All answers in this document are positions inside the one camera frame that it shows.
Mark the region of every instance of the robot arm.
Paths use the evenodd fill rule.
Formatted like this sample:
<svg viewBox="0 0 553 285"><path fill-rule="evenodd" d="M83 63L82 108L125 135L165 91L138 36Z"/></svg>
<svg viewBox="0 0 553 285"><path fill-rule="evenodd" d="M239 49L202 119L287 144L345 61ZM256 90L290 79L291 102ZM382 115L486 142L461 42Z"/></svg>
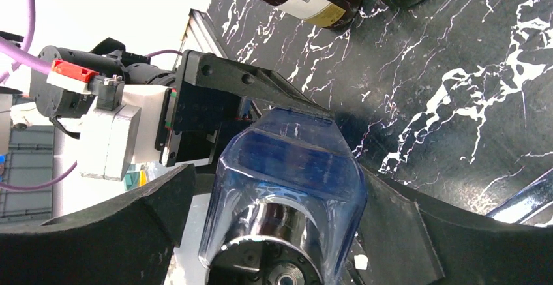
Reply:
<svg viewBox="0 0 553 285"><path fill-rule="evenodd" d="M91 52L45 47L49 75L33 71L31 98L43 118L79 119L83 176L121 180L131 163L194 163L214 171L218 155L256 118L252 99L331 118L278 73L185 51L175 71L106 39Z"/></svg>

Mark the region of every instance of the red connector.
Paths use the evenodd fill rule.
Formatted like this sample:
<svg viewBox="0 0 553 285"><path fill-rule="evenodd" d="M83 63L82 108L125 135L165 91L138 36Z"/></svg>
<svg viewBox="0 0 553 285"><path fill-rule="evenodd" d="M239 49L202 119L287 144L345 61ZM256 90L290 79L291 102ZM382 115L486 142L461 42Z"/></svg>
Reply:
<svg viewBox="0 0 553 285"><path fill-rule="evenodd" d="M83 68L73 63L63 60L54 60L52 63L52 72L67 76L74 80L89 83L93 77L100 73L89 68Z"/></svg>

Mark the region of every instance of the black marble countertop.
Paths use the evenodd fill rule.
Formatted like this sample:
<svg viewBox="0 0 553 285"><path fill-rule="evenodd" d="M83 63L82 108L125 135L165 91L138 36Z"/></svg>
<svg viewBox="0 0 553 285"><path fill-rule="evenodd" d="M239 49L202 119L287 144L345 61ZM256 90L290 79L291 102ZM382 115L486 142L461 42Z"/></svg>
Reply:
<svg viewBox="0 0 553 285"><path fill-rule="evenodd" d="M213 0L221 41L336 121L359 162L485 214L553 167L552 0L364 0L341 31Z"/></svg>

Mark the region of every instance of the white wall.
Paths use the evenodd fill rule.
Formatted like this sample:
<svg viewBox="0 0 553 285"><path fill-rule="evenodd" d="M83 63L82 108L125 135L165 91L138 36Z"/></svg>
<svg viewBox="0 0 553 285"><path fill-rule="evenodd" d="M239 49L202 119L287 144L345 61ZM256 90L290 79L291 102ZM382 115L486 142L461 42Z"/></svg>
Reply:
<svg viewBox="0 0 553 285"><path fill-rule="evenodd" d="M211 0L36 0L37 29L30 53L54 45L90 50L106 37L127 45L127 50L147 54L156 50L179 49L191 8L207 10ZM0 31L24 35L27 29L25 0L0 0ZM0 55L0 67L8 61ZM174 55L161 55L152 64L171 68ZM29 90L30 70L21 68L6 84L24 92ZM66 139L56 149L55 169L65 170L74 162L78 142ZM62 194L62 214L78 211L118 195L118 182L82 179L78 173L57 187Z"/></svg>

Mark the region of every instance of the bottle label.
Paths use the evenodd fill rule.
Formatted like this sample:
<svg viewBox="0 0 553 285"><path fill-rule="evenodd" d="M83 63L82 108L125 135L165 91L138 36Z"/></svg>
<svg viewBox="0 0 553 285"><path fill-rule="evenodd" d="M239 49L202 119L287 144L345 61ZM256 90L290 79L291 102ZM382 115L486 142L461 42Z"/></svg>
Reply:
<svg viewBox="0 0 553 285"><path fill-rule="evenodd" d="M288 0L276 8L318 27L333 25L346 13L328 0Z"/></svg>

